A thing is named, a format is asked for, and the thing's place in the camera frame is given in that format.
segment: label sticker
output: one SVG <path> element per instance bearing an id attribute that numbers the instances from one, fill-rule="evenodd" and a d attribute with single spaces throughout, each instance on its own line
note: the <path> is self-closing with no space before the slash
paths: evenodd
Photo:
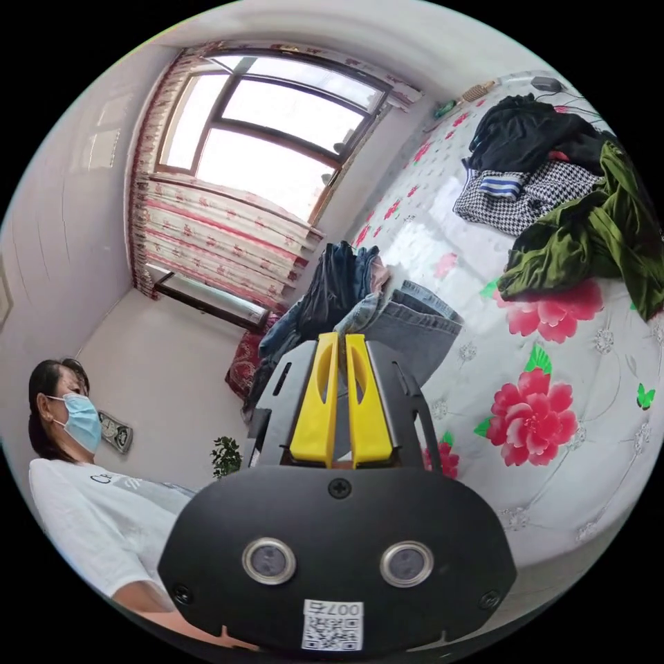
<path id="1" fill-rule="evenodd" d="M 323 652 L 362 649 L 364 602 L 304 601 L 302 649 Z"/>

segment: red cushion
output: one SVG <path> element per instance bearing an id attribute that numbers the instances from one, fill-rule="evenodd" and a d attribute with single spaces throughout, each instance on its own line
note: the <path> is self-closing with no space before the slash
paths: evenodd
<path id="1" fill-rule="evenodd" d="M 261 333 L 245 332 L 235 351 L 235 357 L 228 369 L 225 381 L 231 390 L 244 401 L 249 396 L 251 385 L 254 382 L 254 373 L 261 362 L 258 355 L 258 346 L 280 316 L 271 313 L 268 316 L 265 329 Z"/>

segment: face mask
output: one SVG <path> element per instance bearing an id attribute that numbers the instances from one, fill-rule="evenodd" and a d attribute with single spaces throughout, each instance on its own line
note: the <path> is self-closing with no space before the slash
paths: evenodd
<path id="1" fill-rule="evenodd" d="M 92 402 L 82 394 L 65 394 L 64 398 L 49 397 L 56 401 L 64 401 L 69 417 L 67 424 L 54 420 L 64 428 L 82 448 L 94 454 L 102 440 L 102 424 L 99 414 Z"/>

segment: blue striped fabric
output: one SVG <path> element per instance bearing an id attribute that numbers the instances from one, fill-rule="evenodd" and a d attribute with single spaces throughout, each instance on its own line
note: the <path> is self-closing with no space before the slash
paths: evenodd
<path id="1" fill-rule="evenodd" d="M 489 196 L 516 201 L 526 180 L 525 173 L 485 172 L 479 191 Z"/>

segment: floral bedspread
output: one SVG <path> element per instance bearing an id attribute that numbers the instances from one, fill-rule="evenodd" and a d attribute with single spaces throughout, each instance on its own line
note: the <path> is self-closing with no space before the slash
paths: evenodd
<path id="1" fill-rule="evenodd" d="M 422 133 L 353 236 L 463 317 L 423 391 L 445 472 L 498 512 L 519 566 L 572 551 L 631 508 L 664 438 L 664 315 L 645 323 L 624 284 L 601 279 L 504 302 L 496 281 L 513 238 L 452 212 L 478 121 L 504 96 L 533 92 L 531 78 Z M 607 128 L 585 101 L 547 101 Z"/>

